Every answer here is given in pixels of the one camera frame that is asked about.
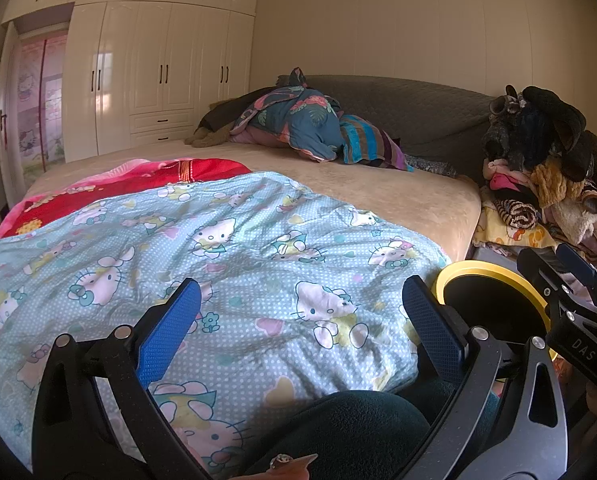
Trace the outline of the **left hand painted nails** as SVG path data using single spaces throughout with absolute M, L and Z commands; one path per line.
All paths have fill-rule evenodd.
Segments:
M 232 480 L 308 480 L 308 466 L 317 457 L 317 454 L 300 458 L 292 458 L 286 454 L 279 454 L 270 462 L 268 469 L 264 472 L 232 477 Z

